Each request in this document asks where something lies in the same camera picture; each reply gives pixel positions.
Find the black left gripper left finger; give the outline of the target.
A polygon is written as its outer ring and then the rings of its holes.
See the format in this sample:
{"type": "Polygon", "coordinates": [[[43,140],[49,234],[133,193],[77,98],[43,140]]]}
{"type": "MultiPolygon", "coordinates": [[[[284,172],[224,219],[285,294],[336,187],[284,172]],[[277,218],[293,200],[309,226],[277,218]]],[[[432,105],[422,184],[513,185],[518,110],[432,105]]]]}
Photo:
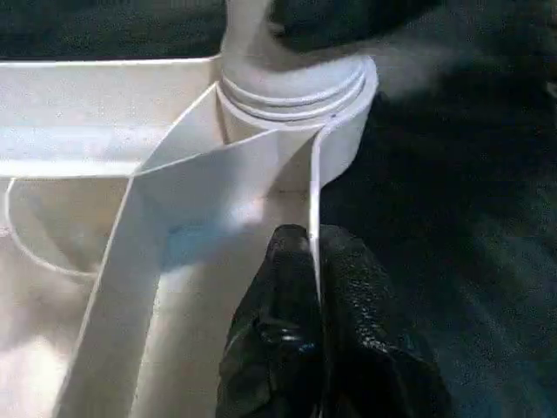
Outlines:
{"type": "Polygon", "coordinates": [[[219,417],[312,417],[321,400],[322,328],[304,227],[277,227],[240,301],[219,364],[219,417]]]}

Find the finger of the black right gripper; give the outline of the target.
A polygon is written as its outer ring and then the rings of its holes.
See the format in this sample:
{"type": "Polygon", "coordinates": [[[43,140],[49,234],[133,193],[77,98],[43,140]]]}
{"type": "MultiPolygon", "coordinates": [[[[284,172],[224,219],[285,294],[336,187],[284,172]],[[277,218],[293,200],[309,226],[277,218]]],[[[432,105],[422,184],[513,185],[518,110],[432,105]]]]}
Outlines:
{"type": "Polygon", "coordinates": [[[382,35],[417,14],[416,1],[274,1],[269,30],[287,49],[309,52],[382,35]]]}

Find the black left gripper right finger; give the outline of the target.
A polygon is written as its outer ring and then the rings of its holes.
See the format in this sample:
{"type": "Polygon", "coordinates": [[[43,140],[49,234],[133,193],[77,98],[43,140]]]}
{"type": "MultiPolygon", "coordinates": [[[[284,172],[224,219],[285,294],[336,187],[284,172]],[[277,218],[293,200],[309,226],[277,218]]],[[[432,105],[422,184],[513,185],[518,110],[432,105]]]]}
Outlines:
{"type": "Polygon", "coordinates": [[[365,242],[324,225],[319,256],[327,367],[322,415],[452,416],[433,352],[365,242]]]}

